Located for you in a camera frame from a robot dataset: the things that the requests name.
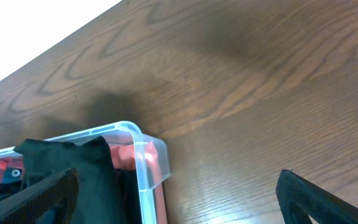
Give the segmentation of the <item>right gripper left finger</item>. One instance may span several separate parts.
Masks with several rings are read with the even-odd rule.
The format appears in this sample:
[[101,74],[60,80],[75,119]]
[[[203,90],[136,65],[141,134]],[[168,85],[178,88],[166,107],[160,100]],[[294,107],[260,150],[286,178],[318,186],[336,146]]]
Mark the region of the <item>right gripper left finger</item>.
[[0,223],[70,223],[79,188],[76,169],[57,172],[0,201]]

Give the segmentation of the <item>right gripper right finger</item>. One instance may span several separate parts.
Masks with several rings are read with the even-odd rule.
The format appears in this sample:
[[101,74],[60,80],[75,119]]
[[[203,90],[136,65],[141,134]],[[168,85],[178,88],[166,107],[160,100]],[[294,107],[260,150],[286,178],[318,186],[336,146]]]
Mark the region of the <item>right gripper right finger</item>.
[[285,223],[358,223],[358,208],[290,170],[280,172],[276,185]]

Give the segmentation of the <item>black hoodie garment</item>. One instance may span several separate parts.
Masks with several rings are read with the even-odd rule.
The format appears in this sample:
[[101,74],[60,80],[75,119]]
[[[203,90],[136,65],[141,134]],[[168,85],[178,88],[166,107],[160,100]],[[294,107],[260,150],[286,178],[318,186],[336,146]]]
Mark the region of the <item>black hoodie garment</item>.
[[22,155],[24,178],[18,192],[6,198],[57,172],[74,168],[80,188],[70,223],[127,223],[110,148],[104,138],[97,137],[80,146],[26,139],[14,152]]

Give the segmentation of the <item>salmon pink garment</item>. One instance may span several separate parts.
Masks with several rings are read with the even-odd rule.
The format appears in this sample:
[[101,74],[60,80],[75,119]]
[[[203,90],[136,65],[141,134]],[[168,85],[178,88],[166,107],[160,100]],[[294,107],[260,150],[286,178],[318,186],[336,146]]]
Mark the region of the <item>salmon pink garment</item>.
[[111,145],[111,159],[117,170],[119,188],[129,223],[167,223],[161,171],[154,142]]

